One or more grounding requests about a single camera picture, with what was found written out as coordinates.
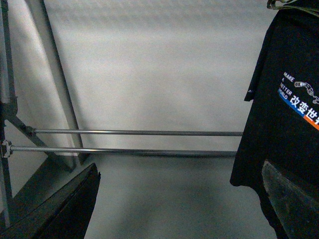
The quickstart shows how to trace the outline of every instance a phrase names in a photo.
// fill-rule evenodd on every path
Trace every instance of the horizontal metal bar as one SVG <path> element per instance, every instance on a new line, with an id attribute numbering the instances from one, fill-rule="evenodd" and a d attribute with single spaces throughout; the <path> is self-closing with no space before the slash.
<path id="1" fill-rule="evenodd" d="M 49 148 L 11 146 L 11 151 L 56 152 L 56 153 L 111 153 L 145 156 L 222 156 L 231 157 L 236 151 L 198 151 L 198 150 L 152 150 L 152 149 L 114 149 L 114 148 Z"/>
<path id="2" fill-rule="evenodd" d="M 214 131 L 143 131 L 143 130 L 76 130 L 35 129 L 34 133 L 77 133 L 77 134 L 119 134 L 119 135 L 176 135 L 176 136 L 242 136 L 242 132 Z"/>

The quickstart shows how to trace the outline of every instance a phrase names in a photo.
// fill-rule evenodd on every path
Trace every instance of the black shirt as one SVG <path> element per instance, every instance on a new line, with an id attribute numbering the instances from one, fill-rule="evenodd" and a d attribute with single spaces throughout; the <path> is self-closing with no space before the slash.
<path id="1" fill-rule="evenodd" d="M 319 8 L 319 1 L 290 5 Z M 245 98 L 252 99 L 231 184 L 259 187 L 268 159 L 318 186 L 319 18 L 296 9 L 278 12 Z"/>

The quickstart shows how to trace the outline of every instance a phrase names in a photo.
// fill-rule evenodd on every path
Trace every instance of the vertical metal pole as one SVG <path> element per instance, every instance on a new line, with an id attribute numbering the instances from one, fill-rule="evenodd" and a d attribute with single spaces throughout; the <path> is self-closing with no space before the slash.
<path id="1" fill-rule="evenodd" d="M 0 101 L 3 104 L 9 104 L 12 98 L 15 97 L 15 90 L 8 22 L 8 3 L 7 0 L 1 0 L 0 3 Z"/>
<path id="2" fill-rule="evenodd" d="M 2 105 L 0 105 L 0 142 L 5 140 L 4 135 L 4 117 L 2 114 Z M 5 226 L 10 227 L 13 213 L 13 198 L 11 190 L 9 163 L 7 158 L 1 157 L 0 162 L 0 188 L 3 203 L 3 215 L 5 220 Z"/>
<path id="3" fill-rule="evenodd" d="M 0 74 L 0 142 L 3 142 L 5 140 L 4 110 L 7 108 L 9 109 L 10 104 L 15 103 L 14 101 L 16 101 L 13 81 L 7 0 L 0 0 Z M 0 188 L 5 226 L 8 228 L 12 223 L 13 198 L 8 159 L 3 158 L 2 156 L 0 162 Z"/>

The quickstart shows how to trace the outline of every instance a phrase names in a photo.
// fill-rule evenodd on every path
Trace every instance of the metal clamp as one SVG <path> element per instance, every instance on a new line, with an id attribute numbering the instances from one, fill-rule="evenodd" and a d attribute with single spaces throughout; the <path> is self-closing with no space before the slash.
<path id="1" fill-rule="evenodd" d="M 4 140 L 1 142 L 1 157 L 9 158 L 12 154 L 11 151 L 12 143 L 10 141 Z"/>

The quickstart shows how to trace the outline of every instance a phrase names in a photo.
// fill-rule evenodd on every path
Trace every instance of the metal rod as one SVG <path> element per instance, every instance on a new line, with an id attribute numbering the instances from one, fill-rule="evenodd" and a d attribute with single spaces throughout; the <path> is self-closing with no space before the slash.
<path id="1" fill-rule="evenodd" d="M 6 37 L 6 11 L 7 2 L 1 0 L 0 9 L 0 65 L 1 65 L 1 84 L 0 84 L 0 100 L 3 104 L 10 103 L 10 86 L 9 86 L 9 73 L 7 65 L 7 37 Z"/>
<path id="2" fill-rule="evenodd" d="M 198 151 L 198 150 L 152 150 L 152 149 L 115 149 L 115 148 L 49 148 L 11 146 L 11 151 L 57 152 L 57 153 L 112 153 L 145 156 L 235 156 L 236 151 Z"/>
<path id="3" fill-rule="evenodd" d="M 142 131 L 142 130 L 76 130 L 76 129 L 35 129 L 34 133 L 77 133 L 117 135 L 177 135 L 177 136 L 242 136 L 242 132 L 214 131 Z"/>

